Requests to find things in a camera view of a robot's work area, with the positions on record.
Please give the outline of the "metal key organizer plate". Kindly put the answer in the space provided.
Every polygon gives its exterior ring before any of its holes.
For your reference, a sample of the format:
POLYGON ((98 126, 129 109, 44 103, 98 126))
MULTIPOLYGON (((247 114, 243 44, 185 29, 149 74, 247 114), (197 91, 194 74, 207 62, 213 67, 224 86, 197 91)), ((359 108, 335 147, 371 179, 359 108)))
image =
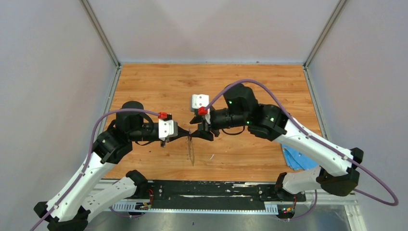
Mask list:
POLYGON ((189 134, 187 136, 187 150, 188 150, 188 156, 189 156, 189 160, 191 162, 191 165, 194 166, 195 157, 194 157, 193 140, 192 140, 191 134, 192 134, 192 132, 189 129, 189 134))

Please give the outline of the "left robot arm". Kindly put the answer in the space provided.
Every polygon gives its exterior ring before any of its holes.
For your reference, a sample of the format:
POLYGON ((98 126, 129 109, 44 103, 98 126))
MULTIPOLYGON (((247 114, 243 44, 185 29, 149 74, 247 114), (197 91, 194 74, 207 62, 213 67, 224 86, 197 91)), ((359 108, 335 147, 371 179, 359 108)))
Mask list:
POLYGON ((86 158, 69 182, 52 199, 35 205, 39 221, 46 221, 48 230, 83 231, 96 216, 117 201, 131 196, 143 198, 147 194, 147 179, 136 170, 96 195, 90 195, 90 192, 132 151, 133 143, 147 145, 158 141, 165 146, 189 135, 171 114, 145 110, 137 101, 124 103, 113 114, 116 118, 104 132, 91 134, 86 158))

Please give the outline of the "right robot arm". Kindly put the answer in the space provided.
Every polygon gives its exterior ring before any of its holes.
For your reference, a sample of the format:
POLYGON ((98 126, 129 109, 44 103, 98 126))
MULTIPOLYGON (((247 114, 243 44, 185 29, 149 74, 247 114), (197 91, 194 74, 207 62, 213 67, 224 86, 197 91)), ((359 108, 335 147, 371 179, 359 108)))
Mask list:
POLYGON ((288 117, 272 104, 259 103, 250 87, 239 83, 223 93, 226 108, 216 110, 209 96, 191 96, 192 124, 198 129, 193 137, 212 141, 226 128, 246 127, 254 136, 275 141, 311 158, 317 166, 296 173, 279 174, 274 187, 276 197, 287 201, 302 191, 322 189, 336 196, 347 196, 358 185, 357 165, 363 151, 337 146, 288 117))

